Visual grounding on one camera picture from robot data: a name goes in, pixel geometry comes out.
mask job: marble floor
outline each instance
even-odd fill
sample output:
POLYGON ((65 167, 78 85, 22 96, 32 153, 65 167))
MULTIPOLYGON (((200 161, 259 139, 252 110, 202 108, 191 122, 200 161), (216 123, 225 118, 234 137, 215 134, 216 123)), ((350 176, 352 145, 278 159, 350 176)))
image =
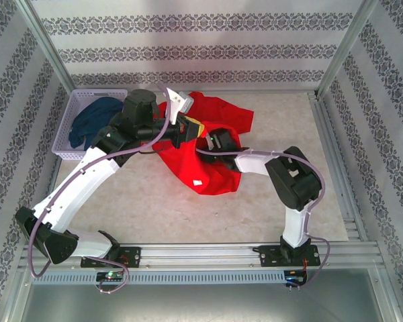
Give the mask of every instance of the marble floor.
MULTIPOLYGON (((307 95, 220 95, 255 112, 243 146, 285 150, 294 145, 326 180, 326 194, 312 212, 309 232, 331 241, 346 241, 347 232, 307 95)), ((57 184, 77 161, 63 160, 57 184)), ((107 179, 81 207, 71 227, 107 231, 125 243, 278 242, 285 207, 269 178, 244 174, 237 192, 197 195, 157 155, 135 155, 107 179)))

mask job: blue towel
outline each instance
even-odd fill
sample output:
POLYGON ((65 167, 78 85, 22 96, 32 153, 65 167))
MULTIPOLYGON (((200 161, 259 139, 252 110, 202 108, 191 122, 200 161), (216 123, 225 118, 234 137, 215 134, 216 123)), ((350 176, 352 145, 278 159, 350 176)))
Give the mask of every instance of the blue towel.
POLYGON ((84 151, 87 151, 99 130, 107 126, 116 113, 122 111, 124 104, 113 97, 101 97, 88 105, 78 114, 72 123, 69 141, 72 148, 77 148, 85 139, 84 151))

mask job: red cloth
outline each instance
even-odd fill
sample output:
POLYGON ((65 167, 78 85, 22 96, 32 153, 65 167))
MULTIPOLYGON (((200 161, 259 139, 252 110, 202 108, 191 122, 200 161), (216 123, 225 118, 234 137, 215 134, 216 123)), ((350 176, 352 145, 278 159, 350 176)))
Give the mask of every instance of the red cloth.
MULTIPOLYGON (((159 152, 159 156, 183 183, 201 195, 234 192, 239 186, 240 173, 231 171, 222 164, 202 162, 195 152, 195 147, 205 148, 206 134, 219 128, 228 129, 240 147, 238 135, 251 130, 254 112, 241 109, 217 97, 205 97, 199 92, 192 92, 190 96, 194 98, 194 103, 186 116, 205 125, 203 134, 196 140, 182 143, 179 149, 175 149, 171 142, 164 142, 164 150, 159 152)), ((160 104, 159 109, 164 113, 166 103, 160 104)), ((153 148, 160 150, 162 146, 163 143, 157 143, 153 148)))

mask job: basket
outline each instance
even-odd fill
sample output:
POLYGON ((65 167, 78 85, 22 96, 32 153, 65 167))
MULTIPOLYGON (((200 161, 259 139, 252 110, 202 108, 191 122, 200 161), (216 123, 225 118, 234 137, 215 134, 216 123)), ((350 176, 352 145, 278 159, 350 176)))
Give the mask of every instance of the basket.
POLYGON ((62 116, 60 127, 52 145, 52 153, 60 156, 63 160, 81 160, 85 155, 84 144, 73 149, 69 142, 69 134, 75 117, 100 97, 115 97, 124 102, 127 93, 125 89, 75 89, 70 95, 62 116))

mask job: purple cable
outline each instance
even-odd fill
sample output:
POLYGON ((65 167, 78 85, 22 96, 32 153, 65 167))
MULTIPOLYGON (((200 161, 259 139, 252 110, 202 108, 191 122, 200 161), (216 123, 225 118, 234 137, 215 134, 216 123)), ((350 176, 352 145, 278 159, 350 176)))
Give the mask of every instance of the purple cable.
POLYGON ((317 271, 315 272, 313 277, 309 281, 307 281, 307 283, 302 285, 301 288, 304 288, 304 287, 308 286, 310 283, 312 283, 312 281, 319 275, 320 271, 322 270, 324 265, 327 263, 328 257, 330 256, 330 242, 325 238, 315 237, 308 233, 308 223, 309 223, 310 212, 317 204, 319 204, 319 202, 325 195, 325 181, 324 181, 324 177, 322 176, 321 172, 309 161, 307 161, 303 158, 300 158, 298 156, 293 156, 292 154, 286 154, 283 152, 264 152, 264 151, 252 151, 252 150, 245 150, 242 152, 209 152, 209 151, 204 151, 204 150, 200 150, 200 149, 195 149, 195 150, 199 153, 207 154, 209 156, 230 156, 230 155, 235 156, 235 155, 247 155, 247 154, 258 154, 258 155, 262 155, 262 156, 283 156, 285 158, 290 158, 290 159, 296 160, 298 162, 301 162, 301 163, 305 164, 306 166, 308 166, 309 168, 311 168, 315 172, 316 176, 320 179, 320 182, 321 182, 321 192, 320 192, 320 195, 318 196, 318 198, 309 205, 308 210, 306 211, 306 214, 304 217, 303 231, 309 238, 324 242, 327 246, 327 252, 325 254, 323 261, 321 262, 320 267, 317 269, 317 271))
MULTIPOLYGON (((171 112, 171 101, 170 101, 170 96, 169 96, 169 92, 166 88, 166 86, 163 83, 158 82, 157 87, 164 93, 165 97, 166 97, 166 102, 167 102, 167 107, 166 107, 166 119, 170 118, 170 112, 171 112)), ((124 154, 132 154, 132 153, 137 153, 140 151, 143 151, 145 149, 150 148, 151 146, 153 146, 154 144, 156 144, 164 135, 164 133, 167 130, 167 126, 169 125, 169 122, 166 121, 164 123, 163 128, 161 129, 160 133, 149 143, 144 144, 143 146, 140 146, 138 148, 134 148, 134 149, 129 149, 129 150, 124 150, 124 151, 119 151, 119 152, 115 152, 115 153, 111 153, 111 154, 107 154, 105 156, 102 156, 94 161, 91 161, 90 163, 88 163, 86 166, 81 168, 81 171, 78 171, 76 173, 74 173, 66 182, 64 182, 64 184, 61 186, 61 188, 56 192, 56 194, 51 198, 51 200, 49 201, 49 203, 46 205, 45 209, 43 210, 42 214, 39 216, 37 222, 34 224, 32 233, 30 234, 30 238, 28 240, 28 267, 30 269, 30 272, 32 273, 32 276, 34 278, 39 278, 41 277, 45 271, 48 269, 49 265, 51 264, 51 260, 48 259, 48 262, 45 264, 45 266, 43 267, 42 271, 37 274, 34 271, 34 264, 33 264, 33 246, 34 246, 34 238, 36 237, 36 233, 37 230, 39 229, 40 224, 42 223, 43 219, 45 218, 45 216, 48 214, 48 209, 50 209, 55 201, 59 198, 59 196, 62 194, 62 192, 70 185, 70 183, 72 183, 74 181, 74 179, 76 179, 79 175, 81 175, 82 173, 85 173, 90 167, 92 167, 93 165, 106 160, 106 159, 111 159, 111 158, 115 158, 116 156, 122 156, 124 154)), ((105 260, 103 258, 97 258, 97 257, 89 257, 92 260, 97 260, 99 262, 103 262, 103 263, 107 263, 107 264, 112 264, 112 265, 116 265, 119 266, 121 268, 124 269, 124 272, 126 273, 126 278, 124 279, 123 283, 121 283, 119 286, 117 286, 115 289, 108 291, 106 293, 112 293, 115 292, 117 290, 119 290, 120 288, 122 288, 125 283, 127 283, 128 280, 128 276, 129 276, 129 271, 127 269, 127 267, 125 267, 123 264, 118 263, 118 262, 112 262, 109 260, 105 260)))

